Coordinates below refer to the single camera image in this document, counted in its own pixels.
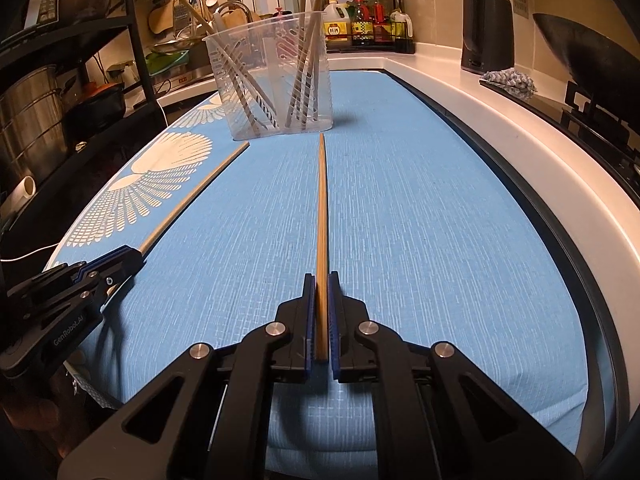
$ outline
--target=bottle label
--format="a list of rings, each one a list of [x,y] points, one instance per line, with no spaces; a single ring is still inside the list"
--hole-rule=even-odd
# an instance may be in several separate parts
[[[324,24],[324,34],[330,41],[347,41],[346,22],[327,22]]]
[[[391,35],[394,38],[406,38],[405,25],[405,22],[391,22]]]
[[[351,24],[354,36],[370,36],[373,37],[373,23],[371,22],[353,22]]]

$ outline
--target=soy sauce bottle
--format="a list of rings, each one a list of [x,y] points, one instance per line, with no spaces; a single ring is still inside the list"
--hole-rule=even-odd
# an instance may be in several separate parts
[[[353,44],[360,46],[373,45],[373,23],[369,14],[369,8],[364,4],[364,0],[354,0],[356,13],[351,22],[351,32],[353,33]]]

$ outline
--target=hand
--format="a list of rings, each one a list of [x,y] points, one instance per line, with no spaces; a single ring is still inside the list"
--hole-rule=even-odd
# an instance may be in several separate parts
[[[82,395],[75,396],[72,380],[60,368],[49,381],[54,400],[9,394],[0,400],[16,430],[46,432],[61,457],[68,455],[89,434]]]

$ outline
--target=stovetop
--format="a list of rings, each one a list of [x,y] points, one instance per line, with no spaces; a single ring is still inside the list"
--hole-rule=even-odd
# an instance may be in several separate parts
[[[569,81],[564,103],[534,95],[524,99],[487,81],[482,86],[505,96],[536,114],[565,134],[589,153],[629,195],[640,208],[640,131],[593,105],[587,92]],[[576,96],[584,103],[576,104]]]

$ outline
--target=blue tablecloth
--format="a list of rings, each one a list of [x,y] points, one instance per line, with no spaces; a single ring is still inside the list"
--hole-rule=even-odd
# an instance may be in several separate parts
[[[332,91],[330,269],[345,294],[408,341],[454,342],[575,450],[587,393],[580,322],[523,211],[462,139],[388,76],[332,73]],[[217,105],[204,101],[130,161],[51,263],[139,246],[238,146]],[[252,141],[108,304],[82,345],[88,382],[126,401],[193,342],[231,344],[273,319],[315,272],[317,201],[318,134]],[[367,387],[335,383],[325,365],[309,384],[277,385],[269,444],[274,470],[375,478]]]

